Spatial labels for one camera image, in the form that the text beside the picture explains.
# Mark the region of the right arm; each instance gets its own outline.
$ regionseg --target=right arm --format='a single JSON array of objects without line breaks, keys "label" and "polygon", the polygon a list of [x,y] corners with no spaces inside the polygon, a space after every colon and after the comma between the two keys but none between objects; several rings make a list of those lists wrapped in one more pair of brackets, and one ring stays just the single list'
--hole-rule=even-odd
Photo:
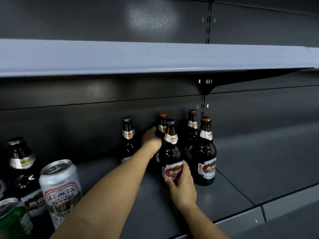
[{"label": "right arm", "polygon": [[194,239],[229,239],[212,223],[196,205],[196,189],[189,166],[183,162],[183,172],[177,186],[170,178],[165,182],[169,186],[172,200],[184,216]]}]

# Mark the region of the white shelf edge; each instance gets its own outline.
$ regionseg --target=white shelf edge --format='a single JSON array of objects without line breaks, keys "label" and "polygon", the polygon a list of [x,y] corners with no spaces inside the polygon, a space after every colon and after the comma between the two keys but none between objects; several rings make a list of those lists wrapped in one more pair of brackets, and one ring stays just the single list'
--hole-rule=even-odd
[{"label": "white shelf edge", "polygon": [[0,39],[0,77],[314,67],[302,46]]}]

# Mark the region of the white can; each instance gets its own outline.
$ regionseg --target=white can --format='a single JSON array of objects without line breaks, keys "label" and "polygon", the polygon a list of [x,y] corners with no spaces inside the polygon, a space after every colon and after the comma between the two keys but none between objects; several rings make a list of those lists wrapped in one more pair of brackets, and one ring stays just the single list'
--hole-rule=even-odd
[{"label": "white can", "polygon": [[77,168],[68,159],[50,163],[41,170],[39,183],[57,229],[82,198]]}]

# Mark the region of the green can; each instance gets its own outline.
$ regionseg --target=green can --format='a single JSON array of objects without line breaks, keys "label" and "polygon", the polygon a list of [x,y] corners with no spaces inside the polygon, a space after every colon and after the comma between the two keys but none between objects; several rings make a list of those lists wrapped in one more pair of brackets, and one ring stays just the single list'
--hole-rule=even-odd
[{"label": "green can", "polygon": [[29,213],[17,198],[0,201],[0,238],[31,239],[33,224]]}]

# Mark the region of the left hand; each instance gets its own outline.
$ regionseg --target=left hand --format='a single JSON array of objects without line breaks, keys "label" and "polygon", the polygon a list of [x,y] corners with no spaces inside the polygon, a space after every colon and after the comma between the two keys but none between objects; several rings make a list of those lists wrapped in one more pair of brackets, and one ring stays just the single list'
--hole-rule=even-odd
[{"label": "left hand", "polygon": [[156,127],[152,127],[142,137],[142,147],[149,146],[154,154],[161,148],[162,139],[155,136]]}]

